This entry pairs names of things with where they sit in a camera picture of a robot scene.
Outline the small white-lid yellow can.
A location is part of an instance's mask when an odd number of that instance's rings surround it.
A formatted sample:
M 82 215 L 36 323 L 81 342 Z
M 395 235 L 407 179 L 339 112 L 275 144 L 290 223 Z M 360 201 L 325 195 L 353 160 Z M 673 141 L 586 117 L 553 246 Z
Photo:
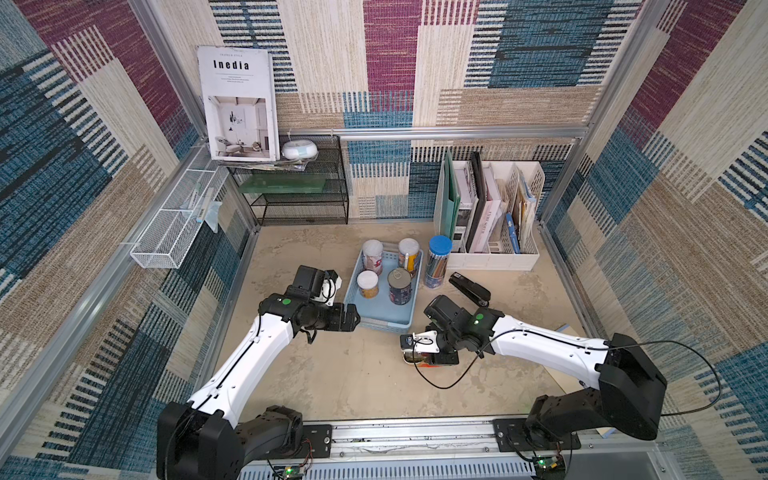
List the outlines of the small white-lid yellow can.
M 375 271 L 363 270 L 356 277 L 360 295 L 365 299 L 373 299 L 379 294 L 379 276 Z

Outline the dark label round tin can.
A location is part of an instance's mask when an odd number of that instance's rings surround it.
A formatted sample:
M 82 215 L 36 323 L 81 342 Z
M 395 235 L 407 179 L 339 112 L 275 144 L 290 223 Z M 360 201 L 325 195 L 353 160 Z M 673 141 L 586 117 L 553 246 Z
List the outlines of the dark label round tin can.
M 412 278 L 402 267 L 393 269 L 387 276 L 389 299 L 395 305 L 405 305 L 412 297 Z

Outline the tall white-lid red label can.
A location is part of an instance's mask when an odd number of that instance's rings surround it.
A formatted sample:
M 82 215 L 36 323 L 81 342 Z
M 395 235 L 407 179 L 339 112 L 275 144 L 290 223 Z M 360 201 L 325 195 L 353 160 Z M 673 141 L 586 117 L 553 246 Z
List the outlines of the tall white-lid red label can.
M 383 271 L 383 243 L 377 239 L 370 239 L 362 246 L 363 267 L 380 276 Z

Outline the clear-lid colourful can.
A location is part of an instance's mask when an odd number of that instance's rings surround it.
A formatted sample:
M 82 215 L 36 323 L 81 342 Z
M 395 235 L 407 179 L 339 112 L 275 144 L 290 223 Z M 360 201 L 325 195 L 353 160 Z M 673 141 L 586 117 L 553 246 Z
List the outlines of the clear-lid colourful can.
M 398 243 L 398 265 L 414 277 L 420 259 L 419 243 L 413 238 L 404 238 Z

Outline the oval fish tin can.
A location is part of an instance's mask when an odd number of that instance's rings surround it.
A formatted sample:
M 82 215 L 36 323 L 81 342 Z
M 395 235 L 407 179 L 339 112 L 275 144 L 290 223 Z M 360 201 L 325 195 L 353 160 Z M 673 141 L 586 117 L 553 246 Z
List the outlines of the oval fish tin can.
M 438 366 L 432 353 L 413 353 L 407 351 L 403 353 L 403 360 L 407 364 L 415 365 L 417 368 L 433 368 Z

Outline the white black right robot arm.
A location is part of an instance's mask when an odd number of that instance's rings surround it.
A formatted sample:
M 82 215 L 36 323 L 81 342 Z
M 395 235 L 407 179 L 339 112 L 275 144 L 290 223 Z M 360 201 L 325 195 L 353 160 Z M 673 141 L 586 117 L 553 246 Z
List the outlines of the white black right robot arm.
M 537 327 L 499 310 L 475 312 L 439 295 L 426 307 L 422 333 L 404 334 L 400 347 L 414 366 L 450 366 L 467 350 L 515 357 L 576 379 L 578 390 L 536 398 L 522 426 L 533 448 L 564 442 L 575 432 L 613 428 L 639 440 L 656 439 L 667 381 L 630 336 L 584 338 Z

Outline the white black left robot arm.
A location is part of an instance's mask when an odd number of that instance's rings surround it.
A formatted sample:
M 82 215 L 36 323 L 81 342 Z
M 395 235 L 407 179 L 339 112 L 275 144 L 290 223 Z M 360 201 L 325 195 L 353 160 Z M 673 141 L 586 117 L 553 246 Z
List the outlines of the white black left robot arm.
M 277 463 L 278 479 L 301 477 L 330 454 L 329 426 L 306 427 L 300 412 L 279 405 L 250 421 L 244 407 L 264 374 L 299 334 L 352 332 L 355 305 L 335 299 L 342 285 L 333 270 L 301 265 L 284 293 L 259 305 L 253 325 L 221 368 L 186 402 L 169 403 L 157 421 L 160 479 L 236 479 L 253 461 Z

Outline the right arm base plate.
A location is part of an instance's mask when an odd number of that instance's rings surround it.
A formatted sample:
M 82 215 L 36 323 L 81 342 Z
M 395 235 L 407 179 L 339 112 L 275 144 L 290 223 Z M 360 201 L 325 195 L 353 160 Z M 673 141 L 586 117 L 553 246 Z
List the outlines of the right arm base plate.
M 556 438 L 537 427 L 528 427 L 523 417 L 497 418 L 491 425 L 500 452 L 569 451 L 582 447 L 577 434 Z

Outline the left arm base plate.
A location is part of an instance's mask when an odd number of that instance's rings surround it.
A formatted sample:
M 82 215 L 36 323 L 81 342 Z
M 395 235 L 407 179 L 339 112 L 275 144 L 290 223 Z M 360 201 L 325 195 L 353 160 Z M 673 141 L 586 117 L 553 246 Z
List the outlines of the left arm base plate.
M 288 450 L 291 459 L 326 459 L 331 456 L 333 426 L 304 424 L 294 435 Z

